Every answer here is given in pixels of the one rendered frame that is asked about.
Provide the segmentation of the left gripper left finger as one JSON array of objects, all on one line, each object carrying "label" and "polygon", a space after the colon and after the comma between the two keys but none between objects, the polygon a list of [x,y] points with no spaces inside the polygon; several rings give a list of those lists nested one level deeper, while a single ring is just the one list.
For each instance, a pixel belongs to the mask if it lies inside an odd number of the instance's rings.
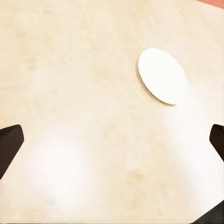
[{"label": "left gripper left finger", "polygon": [[0,129],[0,180],[24,143],[21,125]]}]

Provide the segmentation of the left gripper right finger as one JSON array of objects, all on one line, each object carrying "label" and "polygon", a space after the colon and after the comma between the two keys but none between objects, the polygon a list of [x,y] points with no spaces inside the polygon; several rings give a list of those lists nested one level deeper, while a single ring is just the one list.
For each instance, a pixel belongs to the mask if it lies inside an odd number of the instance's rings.
[{"label": "left gripper right finger", "polygon": [[224,126],[214,124],[210,132],[209,140],[224,162]]}]

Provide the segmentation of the saucer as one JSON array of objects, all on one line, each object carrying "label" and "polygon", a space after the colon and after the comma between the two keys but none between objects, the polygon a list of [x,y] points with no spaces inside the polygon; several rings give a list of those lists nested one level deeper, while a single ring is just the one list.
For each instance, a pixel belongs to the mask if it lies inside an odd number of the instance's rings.
[{"label": "saucer", "polygon": [[176,105],[187,98],[186,73],[170,54],[161,49],[147,49],[140,55],[138,67],[144,84],[158,99]]}]

